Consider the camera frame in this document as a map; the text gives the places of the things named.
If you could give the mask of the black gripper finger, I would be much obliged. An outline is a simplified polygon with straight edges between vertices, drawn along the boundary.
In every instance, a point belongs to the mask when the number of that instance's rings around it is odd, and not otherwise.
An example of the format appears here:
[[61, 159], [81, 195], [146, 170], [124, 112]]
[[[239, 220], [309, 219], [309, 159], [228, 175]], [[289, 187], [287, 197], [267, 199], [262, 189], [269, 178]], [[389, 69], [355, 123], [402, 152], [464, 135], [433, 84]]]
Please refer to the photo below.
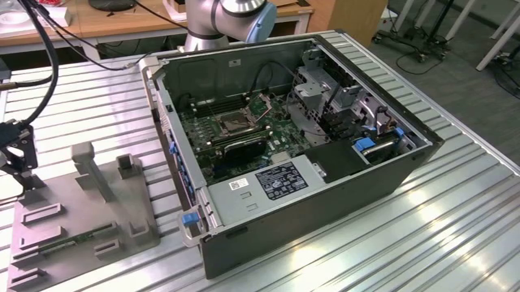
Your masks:
[[1, 194], [20, 194], [23, 191], [23, 186], [13, 176], [19, 174], [13, 166], [17, 158], [11, 147], [1, 148]]
[[36, 181], [32, 178], [32, 170], [39, 166], [35, 146], [35, 130], [31, 125], [21, 131], [20, 138], [12, 145], [23, 152], [23, 155], [12, 160], [16, 169], [15, 179], [21, 184], [24, 191], [36, 188]]

